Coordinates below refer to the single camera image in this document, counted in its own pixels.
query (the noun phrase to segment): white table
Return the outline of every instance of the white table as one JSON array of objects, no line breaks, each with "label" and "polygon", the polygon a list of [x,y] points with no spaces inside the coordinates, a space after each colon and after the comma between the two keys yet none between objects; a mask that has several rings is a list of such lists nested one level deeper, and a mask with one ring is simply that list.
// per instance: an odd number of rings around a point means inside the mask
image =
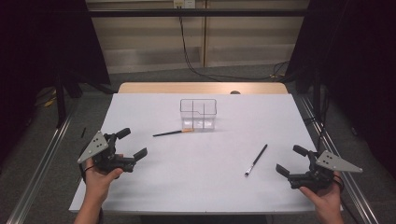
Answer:
[{"label": "white table", "polygon": [[[216,99],[213,133],[180,133],[181,99]],[[293,145],[314,150],[299,111],[288,94],[115,94],[102,128],[132,133],[117,142],[117,153],[132,157],[143,147],[148,155],[134,172],[112,183],[106,212],[134,215],[275,214],[313,211],[299,190],[276,172],[279,163],[305,173],[309,161]],[[268,148],[249,177],[244,173]],[[81,183],[70,210],[80,208]]]}]

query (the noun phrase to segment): black cable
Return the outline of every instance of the black cable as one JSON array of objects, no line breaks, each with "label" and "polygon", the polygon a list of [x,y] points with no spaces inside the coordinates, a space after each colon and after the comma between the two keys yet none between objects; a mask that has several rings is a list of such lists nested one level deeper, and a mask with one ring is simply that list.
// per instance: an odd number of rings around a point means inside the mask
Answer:
[{"label": "black cable", "polygon": [[[81,149],[81,151],[79,152],[79,155],[78,155],[79,158],[81,157],[81,155],[82,155],[82,153],[84,152],[85,148],[87,148],[88,144],[89,144],[89,143],[87,143],[87,144],[85,145],[85,147],[83,147],[83,148]],[[85,172],[87,171],[87,169],[82,168],[82,163],[80,163],[80,164],[78,165],[78,169],[79,169],[79,172],[81,173],[82,180],[83,180],[84,183],[85,183]]]},{"label": "black cable", "polygon": [[95,165],[92,165],[92,166],[90,166],[90,167],[85,168],[85,169],[84,169],[84,173],[87,173],[87,171],[88,171],[89,169],[93,168],[93,167],[95,167]]},{"label": "black cable", "polygon": [[329,105],[330,105],[330,96],[329,96],[329,92],[325,91],[325,95],[324,95],[324,101],[323,101],[323,105],[322,108],[320,109],[320,115],[321,115],[321,128],[320,128],[320,133],[319,133],[319,137],[318,137],[318,142],[317,142],[317,152],[320,152],[320,139],[323,137],[323,134],[326,130],[326,117],[327,117],[327,111],[329,110]]},{"label": "black cable", "polygon": [[281,83],[292,82],[301,74],[306,73],[306,70],[307,70],[306,66],[298,67],[291,74],[288,74],[287,76],[282,77],[278,82],[281,82]]},{"label": "black cable", "polygon": [[189,67],[189,69],[190,69],[194,74],[196,74],[196,75],[198,75],[198,76],[200,76],[200,77],[207,77],[207,78],[212,79],[212,80],[217,81],[217,82],[221,82],[221,81],[218,80],[218,79],[215,79],[215,78],[213,78],[213,77],[238,78],[238,79],[245,79],[245,80],[265,80],[265,79],[268,79],[268,78],[272,78],[272,77],[273,77],[273,76],[269,76],[269,77],[231,77],[231,76],[223,76],[223,75],[205,75],[205,74],[202,74],[202,73],[197,72],[197,71],[192,67],[192,65],[191,65],[191,63],[190,63],[189,55],[188,55],[188,53],[187,53],[186,42],[185,42],[185,39],[184,39],[183,19],[182,19],[181,17],[179,17],[179,23],[180,23],[181,37],[182,37],[182,40],[183,40],[184,58],[185,58],[185,60],[186,60],[187,66]]},{"label": "black cable", "polygon": [[277,64],[275,64],[274,65],[274,68],[273,68],[273,77],[276,77],[276,74],[279,72],[279,70],[283,67],[283,65],[285,65],[285,64],[288,64],[290,61],[285,61],[285,62],[283,62],[283,63],[277,63]]}]

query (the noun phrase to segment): transparent box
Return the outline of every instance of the transparent box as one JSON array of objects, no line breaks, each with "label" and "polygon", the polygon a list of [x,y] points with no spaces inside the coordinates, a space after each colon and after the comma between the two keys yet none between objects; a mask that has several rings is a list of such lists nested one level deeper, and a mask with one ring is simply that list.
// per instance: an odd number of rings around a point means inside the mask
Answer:
[{"label": "transparent box", "polygon": [[182,129],[194,129],[195,132],[215,130],[217,102],[214,99],[180,100]]}]

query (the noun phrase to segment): human hand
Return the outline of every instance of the human hand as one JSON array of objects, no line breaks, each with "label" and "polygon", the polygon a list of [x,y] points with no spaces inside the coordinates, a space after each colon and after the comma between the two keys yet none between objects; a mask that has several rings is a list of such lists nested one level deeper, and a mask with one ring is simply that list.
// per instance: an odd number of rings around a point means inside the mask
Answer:
[{"label": "human hand", "polygon": [[102,204],[107,198],[108,189],[110,188],[111,182],[118,178],[122,173],[121,168],[114,169],[110,173],[105,173],[99,170],[94,164],[91,158],[86,161],[85,169],[85,200],[89,200],[95,203]]},{"label": "human hand", "polygon": [[102,203],[107,198],[111,182],[119,177],[123,171],[121,168],[110,173],[103,173],[93,164],[91,158],[86,161],[85,169],[85,197],[79,209],[75,223],[97,223]]},{"label": "human hand", "polygon": [[[339,178],[339,173],[334,172],[334,174],[335,178]],[[327,189],[319,190],[317,194],[306,187],[300,187],[300,192],[315,205],[321,223],[344,223],[340,212],[340,187],[336,183],[332,183]]]}]

